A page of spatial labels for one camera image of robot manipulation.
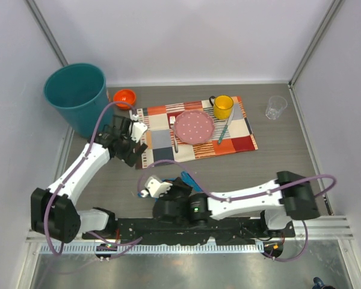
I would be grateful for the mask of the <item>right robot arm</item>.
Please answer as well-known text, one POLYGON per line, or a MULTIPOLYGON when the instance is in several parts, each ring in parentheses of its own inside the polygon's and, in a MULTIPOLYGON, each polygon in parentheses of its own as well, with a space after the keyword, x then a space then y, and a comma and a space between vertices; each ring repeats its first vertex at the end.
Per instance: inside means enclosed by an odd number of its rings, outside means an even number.
POLYGON ((156 200, 153 218, 176 225, 205 225, 211 220, 260 211, 260 231, 275 237, 291 220, 312 220, 320 216, 312 187, 301 175, 282 171, 277 178, 259 186, 223 193, 193 193, 180 178, 162 181, 152 176, 145 184, 156 200))

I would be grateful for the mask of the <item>blue hand brush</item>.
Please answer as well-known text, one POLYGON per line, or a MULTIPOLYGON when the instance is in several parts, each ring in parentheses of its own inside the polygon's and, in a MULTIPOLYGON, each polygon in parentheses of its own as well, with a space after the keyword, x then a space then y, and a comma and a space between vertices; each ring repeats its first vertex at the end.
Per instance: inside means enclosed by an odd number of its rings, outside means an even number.
POLYGON ((193 178, 190 176, 189 173, 186 171, 183 171, 180 175, 181 180, 186 183, 186 185, 189 185, 195 192, 202 193, 203 190, 199 187, 199 185, 193 180, 193 178))

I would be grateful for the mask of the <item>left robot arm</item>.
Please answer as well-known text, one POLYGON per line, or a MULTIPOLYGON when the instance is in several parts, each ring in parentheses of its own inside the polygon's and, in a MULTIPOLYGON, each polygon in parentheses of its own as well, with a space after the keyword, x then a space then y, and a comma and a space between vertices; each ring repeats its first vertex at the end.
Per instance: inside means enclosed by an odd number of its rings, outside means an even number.
POLYGON ((95 232, 101 239, 115 236, 117 220, 113 212, 94 207, 78 211, 76 203, 101 167, 118 158, 135 166, 147 145, 140 139, 148 130, 134 114, 131 118, 116 116, 113 126, 97 129, 79 157, 53 184, 37 188, 31 195, 31 229, 63 243, 70 243, 78 234, 95 232))

